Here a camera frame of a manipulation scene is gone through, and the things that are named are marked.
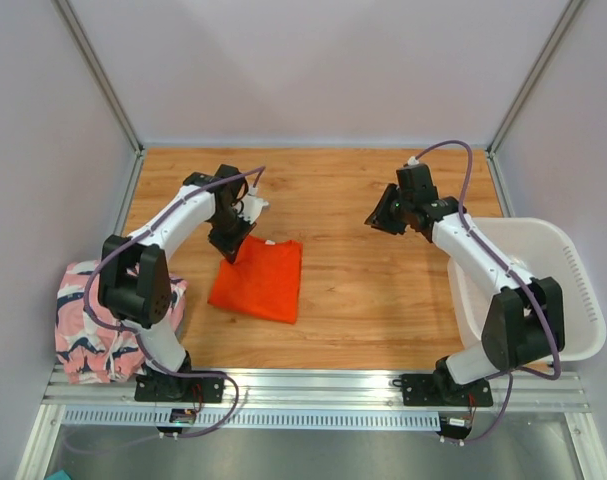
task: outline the metal base plate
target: metal base plate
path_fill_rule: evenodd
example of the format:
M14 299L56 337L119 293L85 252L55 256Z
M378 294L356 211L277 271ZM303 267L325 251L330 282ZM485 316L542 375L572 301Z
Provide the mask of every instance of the metal base plate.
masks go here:
M248 408L280 409L345 409L367 411L437 411L466 412L463 407L404 406L400 393L400 377L412 372L400 370L301 370L301 369L211 369L225 371L239 385L241 405ZM563 372L561 378L550 382L526 372L516 371L510 397L510 412L575 412L590 411L583 385L573 372ZM505 398L508 379L490 380L496 403ZM136 382L114 382L97 385L71 385L62 365L56 365L43 398L44 404L126 406L134 403ZM234 398L234 389L228 382L222 392L220 408L228 408ZM154 407L156 402L136 402L139 406ZM174 408L191 408L187 402L168 403Z
M487 381L476 382L460 395L444 399L434 383L432 374L408 373L401 375L403 405L406 407L469 407L469 395L477 407L491 407L492 390Z

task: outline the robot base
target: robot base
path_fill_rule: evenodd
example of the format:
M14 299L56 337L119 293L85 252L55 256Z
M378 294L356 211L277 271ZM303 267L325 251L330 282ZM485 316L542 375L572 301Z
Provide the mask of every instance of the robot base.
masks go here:
M187 352L179 372L199 373L192 371ZM158 372L146 365L145 375L136 377L134 400L153 403L222 403L223 389L224 382L219 378L178 378Z
M395 383L406 407L469 407L470 396L477 407L491 407L492 390L485 379L458 385L447 368L447 357L436 362L432 373L406 373Z
M443 394L432 373L407 373L401 375L399 385L406 407L469 407L470 395L477 407L491 407L492 392L487 380L466 385L458 392Z

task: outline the red cloth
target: red cloth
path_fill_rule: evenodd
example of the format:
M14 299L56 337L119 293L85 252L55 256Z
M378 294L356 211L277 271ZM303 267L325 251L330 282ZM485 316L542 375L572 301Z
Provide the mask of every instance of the red cloth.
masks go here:
M303 246L290 240L266 244L248 236L234 265L221 261L208 303L266 320L295 323Z

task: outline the ventilation slot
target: ventilation slot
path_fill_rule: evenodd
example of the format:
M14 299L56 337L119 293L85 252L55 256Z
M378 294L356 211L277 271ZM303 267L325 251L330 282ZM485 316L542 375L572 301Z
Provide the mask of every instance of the ventilation slot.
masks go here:
M201 412L194 427L220 422L225 411ZM68 406L64 425L191 426L170 422L169 407ZM246 409L227 420L229 427L320 430L438 430L436 412L291 411Z
M565 246L563 248L563 254L565 255L567 264L570 267L570 271L574 276L576 286L579 288L579 295L581 295L581 302L583 303L583 308L585 308L585 314L590 322L595 322L597 320L597 316L594 309L594 304L590 300L590 293L585 285L585 280L581 276L581 269L578 266L576 258L574 258L574 255L572 254L572 249Z

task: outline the laundry basket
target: laundry basket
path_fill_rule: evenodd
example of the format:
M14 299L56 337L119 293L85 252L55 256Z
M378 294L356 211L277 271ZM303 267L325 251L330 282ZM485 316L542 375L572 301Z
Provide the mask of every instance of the laundry basket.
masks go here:
M585 360L605 342L603 314L570 238L551 223L534 218L475 218L478 228L518 265L537 278L553 277L563 289L563 361ZM490 306L472 279L454 261L448 276L461 341L467 348L481 339Z

